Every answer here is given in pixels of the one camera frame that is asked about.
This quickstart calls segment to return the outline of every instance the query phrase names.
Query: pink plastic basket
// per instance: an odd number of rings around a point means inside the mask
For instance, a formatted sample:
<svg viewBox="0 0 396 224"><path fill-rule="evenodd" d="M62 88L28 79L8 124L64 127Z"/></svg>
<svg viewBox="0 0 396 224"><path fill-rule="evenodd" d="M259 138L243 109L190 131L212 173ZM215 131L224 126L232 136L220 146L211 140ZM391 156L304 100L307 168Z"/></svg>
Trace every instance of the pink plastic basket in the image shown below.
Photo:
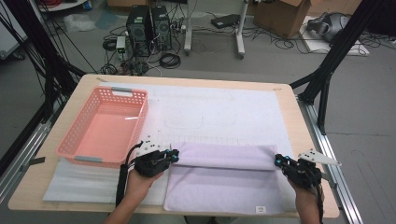
<svg viewBox="0 0 396 224"><path fill-rule="evenodd" d="M77 164L119 168L139 141L148 110L146 91L96 87L57 153Z"/></svg>

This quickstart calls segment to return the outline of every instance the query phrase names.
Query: purple towel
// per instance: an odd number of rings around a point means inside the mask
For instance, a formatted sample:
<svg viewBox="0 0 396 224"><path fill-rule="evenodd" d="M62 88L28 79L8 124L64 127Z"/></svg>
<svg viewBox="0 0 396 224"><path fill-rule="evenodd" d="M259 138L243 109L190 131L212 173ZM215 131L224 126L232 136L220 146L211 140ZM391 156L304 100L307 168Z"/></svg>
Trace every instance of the purple towel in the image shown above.
<svg viewBox="0 0 396 224"><path fill-rule="evenodd" d="M275 146L172 144L180 160L170 168L164 209L246 215L283 213Z"/></svg>

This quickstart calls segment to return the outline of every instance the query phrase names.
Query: concrete floor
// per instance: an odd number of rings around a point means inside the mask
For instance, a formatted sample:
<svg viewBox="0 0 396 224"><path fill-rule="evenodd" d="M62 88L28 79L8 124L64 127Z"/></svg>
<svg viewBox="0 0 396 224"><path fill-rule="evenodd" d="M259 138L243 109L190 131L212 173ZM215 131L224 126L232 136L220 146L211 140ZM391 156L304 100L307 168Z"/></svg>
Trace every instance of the concrete floor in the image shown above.
<svg viewBox="0 0 396 224"><path fill-rule="evenodd" d="M73 42L84 53L95 70L104 64L103 37L122 26L124 17L112 17L102 9L89 12L93 21L113 18L108 27L89 32L70 34ZM253 25L247 18L247 27ZM72 64L82 70L92 69L77 51L60 35ZM280 49L268 35L244 38L246 56L236 55L233 36L213 33L193 35L189 57L180 51L181 66L175 70L161 70L162 77L238 80L253 82L291 83L315 71L323 61L323 54L302 54L296 47ZM302 42L297 41L301 50ZM387 47L371 48L368 57L347 56L332 78L326 131L337 160L364 223L396 223L396 171L392 168L396 137L394 127L396 108L396 50ZM146 76L158 77L151 69ZM23 61L0 61L0 156L12 144L27 121L41 106L44 97L33 66ZM295 90L300 93L303 88ZM0 206L1 223L98 223L102 213L21 212L7 208L9 195ZM194 223L205 223L195 219ZM298 223L295 219L272 219L271 223ZM325 223L345 223L340 216Z"/></svg>

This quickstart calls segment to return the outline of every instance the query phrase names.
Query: white label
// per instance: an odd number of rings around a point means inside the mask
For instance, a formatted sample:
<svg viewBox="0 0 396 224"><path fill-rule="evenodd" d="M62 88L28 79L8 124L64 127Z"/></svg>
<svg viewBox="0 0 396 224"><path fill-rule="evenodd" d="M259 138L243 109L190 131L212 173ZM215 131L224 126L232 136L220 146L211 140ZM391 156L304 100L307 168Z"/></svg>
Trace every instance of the white label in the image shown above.
<svg viewBox="0 0 396 224"><path fill-rule="evenodd" d="M265 206L256 206L256 214L266 214L267 209Z"/></svg>

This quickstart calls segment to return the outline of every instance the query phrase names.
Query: box flap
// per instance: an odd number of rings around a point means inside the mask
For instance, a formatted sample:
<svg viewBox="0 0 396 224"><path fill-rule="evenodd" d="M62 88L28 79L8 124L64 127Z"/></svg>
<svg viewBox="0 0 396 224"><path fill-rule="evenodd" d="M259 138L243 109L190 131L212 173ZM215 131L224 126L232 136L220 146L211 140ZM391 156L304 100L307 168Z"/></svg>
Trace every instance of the box flap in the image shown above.
<svg viewBox="0 0 396 224"><path fill-rule="evenodd" d="M284 3L297 7L303 0L281 0ZM323 0L309 0L312 6L315 6L317 3L322 2Z"/></svg>

